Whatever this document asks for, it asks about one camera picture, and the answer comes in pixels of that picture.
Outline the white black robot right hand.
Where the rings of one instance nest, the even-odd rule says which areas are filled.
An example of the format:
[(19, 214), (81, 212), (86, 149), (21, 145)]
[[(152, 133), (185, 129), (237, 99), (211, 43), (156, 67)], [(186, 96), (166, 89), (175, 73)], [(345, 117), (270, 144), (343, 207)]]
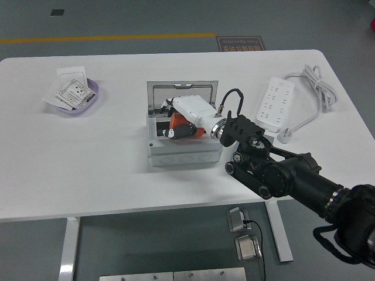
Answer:
[(162, 103), (161, 111), (173, 107), (196, 128), (203, 128), (214, 140), (221, 138), (226, 119), (218, 116), (217, 110), (199, 95), (173, 97)]

